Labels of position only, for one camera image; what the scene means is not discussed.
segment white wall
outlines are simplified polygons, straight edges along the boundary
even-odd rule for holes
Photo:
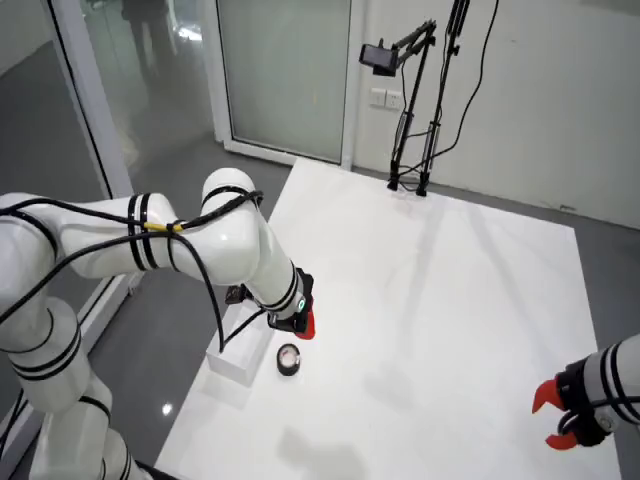
[[[439,25],[412,131],[433,116],[452,3],[369,0],[369,43],[396,40],[428,17]],[[477,82],[493,5],[471,2],[447,84],[440,148],[453,141]],[[637,0],[502,0],[480,93],[460,143],[436,159],[433,181],[640,227],[639,45]],[[407,65],[408,90],[417,64],[416,57]],[[372,86],[400,84],[399,75],[381,79],[363,67],[356,165],[388,171],[398,114],[370,107],[366,95]],[[421,141],[410,140],[404,163],[421,152]]]
[[[0,0],[0,75],[50,39],[40,0]]]

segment black cable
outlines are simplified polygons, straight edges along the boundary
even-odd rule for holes
[[[0,437],[0,460],[2,460],[2,456],[4,455],[4,449],[9,440],[9,435],[11,434],[11,430],[15,426],[18,418],[24,411],[27,406],[27,402],[22,403],[22,399],[24,398],[24,390],[20,389],[20,393],[18,394],[18,399],[16,403],[13,405],[13,410],[11,412],[11,416],[9,417],[9,422],[7,423],[6,428],[4,429],[4,433]]]
[[[53,205],[55,207],[63,208],[65,210],[69,210],[76,213],[81,213],[83,215],[88,215],[90,217],[98,217],[104,220],[111,220],[113,222],[122,223],[124,225],[134,225],[138,227],[144,227],[144,222],[140,220],[129,219],[127,217],[123,217],[120,215],[113,215],[111,213],[99,212],[97,210],[91,210],[89,208],[79,207],[72,203],[67,203],[60,200],[54,200],[52,198],[45,198],[45,197],[31,198],[29,200],[24,200],[22,202],[16,203],[15,205],[11,205],[10,207],[0,208],[0,217],[3,215],[10,215],[12,212],[21,210],[26,207],[30,207],[32,205]]]
[[[227,345],[231,339],[233,337],[235,337],[236,335],[238,335],[240,332],[242,332],[242,330],[244,330],[245,328],[247,328],[249,326],[249,324],[251,322],[253,322],[256,318],[258,318],[260,315],[262,315],[264,312],[266,312],[266,310],[264,308],[260,308],[257,312],[255,312],[253,315],[249,316],[249,318],[247,318],[244,322],[242,322],[242,324],[236,328],[233,332],[231,332],[229,334],[229,336],[227,337],[227,339],[224,341],[224,344]]]
[[[402,64],[400,67],[400,74],[402,76],[402,100],[404,101],[404,106],[402,107],[402,111],[404,112],[407,109],[407,89],[404,83],[404,66],[406,63]]]
[[[7,310],[5,310],[2,315],[0,315],[0,325],[5,322],[11,315],[13,315],[20,307],[22,307],[25,303],[31,300],[42,288],[44,288],[47,283],[49,283],[56,275],[58,275],[67,265],[71,262],[77,260],[78,258],[88,255],[89,253],[97,252],[99,250],[104,250],[106,248],[115,247],[116,245],[121,245],[123,243],[129,243],[131,241],[137,240],[145,240],[151,238],[167,238],[171,236],[173,240],[179,241],[182,243],[189,253],[191,253],[193,260],[195,261],[200,274],[202,275],[202,281],[204,282],[207,292],[209,293],[209,297],[211,299],[211,303],[213,305],[213,311],[216,316],[216,323],[219,332],[220,338],[220,352],[224,350],[224,333],[222,329],[222,317],[220,315],[220,308],[218,307],[218,301],[216,299],[213,285],[211,284],[211,280],[209,279],[209,275],[207,274],[207,269],[202,261],[202,258],[191,244],[189,240],[187,240],[182,235],[173,235],[170,232],[142,232],[134,235],[124,235],[122,237],[114,238],[111,240],[107,240],[105,242],[96,243],[95,245],[90,245],[88,247],[82,248],[77,252],[74,252],[62,260],[60,260],[43,278],[40,280],[31,290],[29,290],[20,300],[11,305]]]
[[[234,199],[228,201],[227,203],[225,203],[224,205],[221,205],[220,207],[218,207],[217,209],[205,214],[205,215],[201,215],[199,217],[194,218],[193,220],[190,220],[188,222],[182,223],[180,224],[180,226],[182,227],[183,230],[187,230],[189,228],[196,228],[199,226],[202,226],[206,223],[211,222],[212,220],[215,220],[217,218],[220,218],[224,215],[226,215],[227,213],[235,210],[236,208],[238,208],[240,205],[242,205],[243,203],[247,202],[247,201],[254,201],[254,202],[258,202],[260,200],[262,200],[262,198],[264,197],[264,194],[259,191],[259,190],[254,190],[253,192],[249,192],[246,194],[242,194],[242,195],[238,195],[237,197],[235,197]],[[120,216],[120,215],[114,215],[111,213],[106,213],[106,212],[100,212],[97,210],[92,210],[89,208],[85,208],[85,207],[80,207],[78,205],[74,205],[72,203],[67,203],[67,202],[63,202],[61,200],[54,200],[52,198],[46,198],[46,197],[38,197],[38,198],[31,198],[29,200],[24,200],[22,202],[16,203],[14,205],[11,205],[10,207],[5,207],[5,208],[0,208],[0,217],[4,216],[4,215],[10,215],[13,212],[16,212],[18,210],[21,210],[23,208],[26,207],[30,207],[32,205],[53,205],[55,207],[58,208],[62,208],[64,210],[69,210],[72,212],[76,212],[76,213],[80,213],[82,215],[87,215],[90,217],[97,217],[97,218],[102,218],[104,220],[110,220],[113,222],[117,222],[117,223],[121,223],[124,225],[133,225],[133,226],[137,226],[140,228],[144,228],[145,227],[145,222],[141,221],[141,220],[135,220],[135,219],[130,219],[128,217],[124,217],[124,216]]]
[[[467,112],[469,111],[469,107],[471,106],[473,99],[477,95],[478,90],[480,90],[480,85],[482,85],[482,77],[484,75],[484,59],[487,53],[487,44],[489,43],[489,37],[491,36],[491,31],[493,30],[493,24],[495,23],[495,20],[496,20],[496,15],[498,13],[499,5],[500,5],[500,0],[496,0],[495,7],[493,9],[493,14],[491,15],[491,22],[489,23],[489,29],[487,30],[487,36],[485,37],[484,45],[482,46],[482,55],[480,56],[480,78],[478,78],[478,84],[476,85],[476,88],[473,90],[473,93],[471,94],[471,97],[469,98],[469,101],[467,102],[467,105],[464,108],[464,111],[462,112],[462,118],[460,119],[460,125],[458,126],[458,133],[456,134],[456,139],[450,147],[447,147],[444,150],[439,151],[433,156],[433,158],[439,157],[440,155],[444,155],[445,153],[450,152],[455,148],[455,146],[458,144],[458,141],[460,140],[462,127],[464,125],[464,119],[467,116]]]
[[[598,400],[595,402],[591,402],[588,405],[585,405],[584,408],[579,410],[572,410],[565,413],[560,421],[558,422],[558,434],[566,435],[569,433],[570,422],[578,417],[581,413],[589,412],[592,409],[598,407],[612,406],[612,405],[621,405],[624,403],[640,403],[640,396],[630,396],[626,398],[609,398],[606,400]]]

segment white box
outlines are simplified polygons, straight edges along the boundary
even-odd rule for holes
[[[224,335],[228,337],[242,322],[253,315],[258,307],[245,300],[242,304],[230,305],[222,319]],[[273,329],[267,324],[267,314],[263,313],[229,342],[220,354],[218,332],[209,348],[207,360],[209,368],[235,382],[250,387],[269,346]]]

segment small round object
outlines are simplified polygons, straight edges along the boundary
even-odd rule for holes
[[[285,343],[276,355],[278,371],[285,377],[295,375],[300,369],[300,350],[293,343]]]

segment tripod stand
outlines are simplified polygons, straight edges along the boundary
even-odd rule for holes
[[[413,123],[413,112],[415,109],[416,99],[418,97],[418,88],[422,81],[422,74],[427,60],[427,53],[429,47],[435,45],[435,37],[433,36],[433,33],[436,29],[436,23],[433,20],[425,22],[413,33],[407,35],[399,42],[394,43],[391,46],[391,49],[385,49],[383,47],[382,39],[377,47],[366,44],[362,46],[362,50],[360,52],[360,63],[373,67],[374,75],[388,77],[395,77],[397,69],[403,66],[407,59],[422,52],[420,65],[418,66],[418,73],[413,85],[411,100],[409,101],[409,108],[402,112],[394,138],[391,165],[389,169],[389,182],[387,184],[387,188],[390,190],[395,191],[398,189],[398,184],[400,183],[400,177],[402,175],[418,170],[420,172],[420,181],[416,188],[416,195],[421,197],[425,197],[427,195],[427,186],[429,185],[429,179],[433,169],[433,160],[439,155],[439,153],[435,153],[435,149],[438,144],[438,136],[440,133],[442,99],[444,96],[445,84],[449,74],[451,57],[458,55],[458,52],[460,51],[460,46],[456,45],[456,39],[460,37],[460,33],[462,32],[464,20],[469,9],[469,3],[470,0],[455,0],[453,3],[451,15],[449,16],[449,22],[447,24],[446,37],[448,40],[446,40],[445,45],[446,56],[440,75],[436,111],[434,113],[433,120],[429,123],[429,129],[426,132],[425,145],[420,163],[409,168],[405,172],[399,171],[402,166],[400,162],[404,154],[407,139],[409,138],[411,124]],[[405,51],[400,55],[399,51],[403,48]]]
[[[426,197],[427,195],[427,186],[429,185],[431,171],[433,170],[433,161],[435,157],[438,156],[438,154],[435,153],[435,149],[438,144],[438,136],[440,134],[444,88],[447,82],[447,76],[449,75],[451,57],[454,55],[457,56],[460,52],[460,45],[456,45],[456,39],[460,37],[460,33],[462,32],[464,20],[467,16],[467,10],[469,9],[469,1],[470,0],[455,0],[451,9],[451,15],[449,16],[449,23],[447,24],[447,51],[440,75],[438,101],[436,102],[436,111],[433,115],[433,120],[429,123],[429,130],[427,131],[427,137],[425,139],[424,150],[422,153],[420,183],[416,189],[416,195],[421,197]]]

